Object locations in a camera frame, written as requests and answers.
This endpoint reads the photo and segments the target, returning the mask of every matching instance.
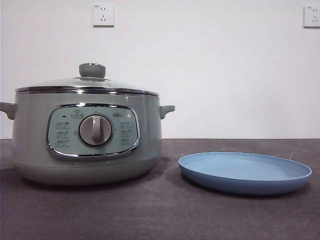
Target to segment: plastic plate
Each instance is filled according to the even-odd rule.
[[[276,195],[306,184],[312,170],[289,159],[243,152],[202,152],[183,156],[179,166],[192,181],[214,190]]]

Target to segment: wall outlet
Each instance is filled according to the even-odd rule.
[[[304,6],[303,17],[305,28],[320,28],[320,5]]]
[[[113,4],[94,4],[92,6],[92,24],[94,27],[115,26],[115,6]]]

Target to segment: lid knob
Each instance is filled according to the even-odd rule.
[[[106,67],[96,63],[84,63],[79,65],[79,73],[81,77],[103,79],[106,75]]]

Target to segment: silver dial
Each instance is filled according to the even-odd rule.
[[[105,144],[112,134],[112,127],[108,119],[100,115],[88,116],[79,128],[81,139],[91,145]]]

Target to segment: pot handle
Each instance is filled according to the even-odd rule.
[[[8,119],[14,120],[17,112],[17,105],[14,103],[0,102],[0,111],[6,113]]]
[[[174,105],[160,106],[160,119],[164,119],[167,113],[173,112],[175,109]]]

